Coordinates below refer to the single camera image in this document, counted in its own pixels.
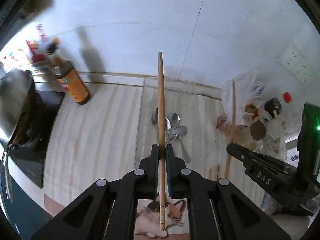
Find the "wooden chopstick one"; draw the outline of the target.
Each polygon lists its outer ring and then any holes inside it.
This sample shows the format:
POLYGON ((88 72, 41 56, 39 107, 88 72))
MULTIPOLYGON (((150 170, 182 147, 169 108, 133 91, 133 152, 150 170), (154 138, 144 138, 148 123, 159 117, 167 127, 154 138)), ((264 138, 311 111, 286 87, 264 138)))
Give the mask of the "wooden chopstick one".
POLYGON ((158 148, 159 148, 159 223, 160 230, 165 230, 165 96, 163 55, 158 52, 158 148))

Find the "wooden chopstick two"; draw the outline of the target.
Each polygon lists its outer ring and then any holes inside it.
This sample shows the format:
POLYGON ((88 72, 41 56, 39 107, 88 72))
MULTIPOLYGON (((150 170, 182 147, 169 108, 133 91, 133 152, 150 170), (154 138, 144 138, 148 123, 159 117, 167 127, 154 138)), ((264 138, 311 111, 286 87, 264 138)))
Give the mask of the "wooden chopstick two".
MULTIPOLYGON (((235 121, 236 121, 236 94, 235 94, 235 81, 232 80, 232 92, 233 92, 233 105, 232 105, 232 122, 231 122, 231 130, 230 130, 230 140, 229 144, 232 144, 234 142, 234 135, 235 135, 235 121)), ((226 160, 226 166, 225 166, 225 172, 224 177, 228 179, 229 177, 229 171, 230 171, 230 165, 231 165, 231 155, 227 155, 226 160)))

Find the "round steel spoon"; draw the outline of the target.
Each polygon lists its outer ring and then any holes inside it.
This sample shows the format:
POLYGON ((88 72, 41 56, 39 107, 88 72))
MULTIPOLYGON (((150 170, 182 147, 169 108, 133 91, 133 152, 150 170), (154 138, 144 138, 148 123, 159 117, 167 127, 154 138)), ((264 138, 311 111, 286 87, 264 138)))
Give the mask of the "round steel spoon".
POLYGON ((177 113, 170 113, 167 118, 171 123, 171 131, 173 131, 180 124, 180 116, 177 113))

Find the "white lid oil jar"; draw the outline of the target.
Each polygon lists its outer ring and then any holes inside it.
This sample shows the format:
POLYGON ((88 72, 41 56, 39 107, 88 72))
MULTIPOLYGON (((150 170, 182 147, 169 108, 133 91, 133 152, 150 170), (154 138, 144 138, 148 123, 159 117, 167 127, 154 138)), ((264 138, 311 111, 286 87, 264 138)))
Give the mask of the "white lid oil jar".
POLYGON ((275 112, 273 119, 270 119, 267 115, 265 115, 263 124, 266 128, 266 136, 262 139, 261 152, 264 155, 284 160, 284 137, 289 127, 288 121, 275 112))

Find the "red cap dark bottle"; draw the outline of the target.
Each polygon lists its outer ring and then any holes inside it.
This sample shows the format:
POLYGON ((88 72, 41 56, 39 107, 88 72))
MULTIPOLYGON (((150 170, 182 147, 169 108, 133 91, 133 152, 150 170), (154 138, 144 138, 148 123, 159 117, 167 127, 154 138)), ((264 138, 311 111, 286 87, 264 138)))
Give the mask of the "red cap dark bottle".
POLYGON ((289 92, 285 92, 282 98, 271 98, 264 105, 264 110, 271 116, 271 118, 275 118, 275 113, 277 115, 281 114, 283 111, 283 107, 286 104, 289 104, 292 101, 291 94, 289 92))

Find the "teal cabinet drawers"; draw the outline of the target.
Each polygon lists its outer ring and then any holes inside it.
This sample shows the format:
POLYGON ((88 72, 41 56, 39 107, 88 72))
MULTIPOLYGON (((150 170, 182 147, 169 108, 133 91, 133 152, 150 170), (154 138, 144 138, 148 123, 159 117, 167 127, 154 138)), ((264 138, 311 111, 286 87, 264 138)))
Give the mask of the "teal cabinet drawers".
POLYGON ((22 188, 11 179, 12 200, 8 199, 5 189, 5 175, 1 173, 1 203, 10 224, 21 237, 31 239, 32 236, 53 217, 34 202, 22 188))

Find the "striped cat table mat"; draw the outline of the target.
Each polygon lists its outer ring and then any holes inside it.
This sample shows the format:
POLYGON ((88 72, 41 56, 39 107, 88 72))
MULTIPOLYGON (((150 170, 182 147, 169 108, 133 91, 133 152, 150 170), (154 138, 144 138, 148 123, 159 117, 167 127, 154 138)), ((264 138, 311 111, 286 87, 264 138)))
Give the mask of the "striped cat table mat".
MULTIPOLYGON (((91 84, 85 105, 63 99, 50 136, 43 182, 43 207, 57 215, 97 179, 120 179, 138 167, 156 143, 151 112, 157 92, 151 88, 91 84)), ((220 100, 167 91, 166 108, 188 129, 172 143, 174 154, 190 155, 188 167, 208 179, 224 175, 227 137, 217 130, 220 100)))

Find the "white plastic bag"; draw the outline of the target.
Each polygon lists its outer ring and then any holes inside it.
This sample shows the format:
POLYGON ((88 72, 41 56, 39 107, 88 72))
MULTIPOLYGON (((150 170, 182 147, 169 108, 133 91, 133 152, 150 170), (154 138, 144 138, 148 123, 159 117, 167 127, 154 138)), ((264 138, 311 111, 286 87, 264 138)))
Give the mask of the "white plastic bag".
POLYGON ((246 105, 250 105, 264 91, 265 84, 257 79, 257 70, 251 69, 227 81, 221 92, 227 126, 232 124, 233 99, 235 98, 235 125, 244 126, 246 105))

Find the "black induction cooktop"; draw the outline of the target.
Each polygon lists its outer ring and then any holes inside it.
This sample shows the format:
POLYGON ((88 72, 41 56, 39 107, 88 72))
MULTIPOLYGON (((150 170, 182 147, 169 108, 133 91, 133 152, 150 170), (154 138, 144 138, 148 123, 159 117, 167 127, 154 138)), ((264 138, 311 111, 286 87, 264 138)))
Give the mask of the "black induction cooktop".
POLYGON ((65 93, 37 91, 31 104, 27 131, 20 142, 9 150, 9 157, 39 188, 43 188, 44 163, 54 121, 65 93))

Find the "clear plastic organizer bin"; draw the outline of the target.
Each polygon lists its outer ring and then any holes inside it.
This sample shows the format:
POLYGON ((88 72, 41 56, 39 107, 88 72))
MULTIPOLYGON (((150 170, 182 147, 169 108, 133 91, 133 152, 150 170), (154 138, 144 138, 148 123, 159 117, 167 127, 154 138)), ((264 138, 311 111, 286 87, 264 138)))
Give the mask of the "clear plastic organizer bin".
MULTIPOLYGON (((221 89, 191 81, 164 81, 165 137, 174 154, 205 178, 222 177, 226 137, 216 129, 222 114, 221 89)), ((157 79, 144 80, 139 112, 135 162, 147 157, 157 143, 157 79)))

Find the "soy sauce bottle orange label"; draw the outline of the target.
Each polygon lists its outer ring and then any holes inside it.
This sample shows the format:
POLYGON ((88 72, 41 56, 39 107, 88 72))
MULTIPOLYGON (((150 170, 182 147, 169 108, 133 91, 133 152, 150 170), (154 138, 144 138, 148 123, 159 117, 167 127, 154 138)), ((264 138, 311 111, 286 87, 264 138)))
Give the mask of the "soy sauce bottle orange label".
POLYGON ((91 94, 80 79, 72 61, 61 53, 59 44, 60 40, 55 37, 46 48, 52 74, 76 103, 84 105, 90 100, 91 94))

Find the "steel wok with lid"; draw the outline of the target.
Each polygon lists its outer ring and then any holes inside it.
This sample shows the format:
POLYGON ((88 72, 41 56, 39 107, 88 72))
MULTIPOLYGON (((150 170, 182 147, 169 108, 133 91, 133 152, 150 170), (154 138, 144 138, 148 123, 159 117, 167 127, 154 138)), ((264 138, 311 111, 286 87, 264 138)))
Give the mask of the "steel wok with lid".
POLYGON ((25 132, 35 83, 28 70, 14 69, 1 78, 1 143, 11 146, 25 132))

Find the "triple wall socket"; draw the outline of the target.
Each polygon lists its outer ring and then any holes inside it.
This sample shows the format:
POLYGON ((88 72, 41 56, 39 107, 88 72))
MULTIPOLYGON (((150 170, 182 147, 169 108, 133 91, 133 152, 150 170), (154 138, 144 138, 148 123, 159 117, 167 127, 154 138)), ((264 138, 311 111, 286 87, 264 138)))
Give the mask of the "triple wall socket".
POLYGON ((311 65, 293 43, 280 53, 277 61, 301 84, 307 86, 314 80, 311 65))

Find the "colourful wall stickers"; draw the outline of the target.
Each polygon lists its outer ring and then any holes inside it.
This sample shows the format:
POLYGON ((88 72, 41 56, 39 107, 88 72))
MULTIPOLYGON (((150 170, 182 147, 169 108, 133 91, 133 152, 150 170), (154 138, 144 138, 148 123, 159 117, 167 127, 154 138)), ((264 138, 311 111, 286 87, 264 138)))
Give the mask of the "colourful wall stickers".
POLYGON ((33 76, 51 72, 47 47, 60 40, 48 36, 40 23, 32 23, 13 36, 1 50, 1 64, 7 73, 13 69, 29 70, 33 76))

